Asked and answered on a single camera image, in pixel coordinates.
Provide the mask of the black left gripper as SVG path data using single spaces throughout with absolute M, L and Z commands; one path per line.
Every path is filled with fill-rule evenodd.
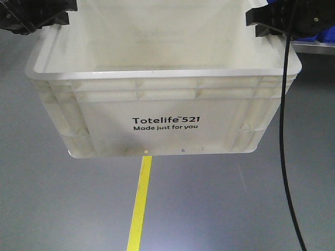
M 1 29 L 29 35 L 44 26 L 69 25 L 67 11 L 77 10 L 76 0 L 1 1 Z

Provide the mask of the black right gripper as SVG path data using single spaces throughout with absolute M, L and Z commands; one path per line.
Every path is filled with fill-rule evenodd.
M 334 27 L 334 1 L 267 1 L 245 13 L 245 24 L 256 25 L 256 37 L 289 33 L 295 39 L 314 37 Z

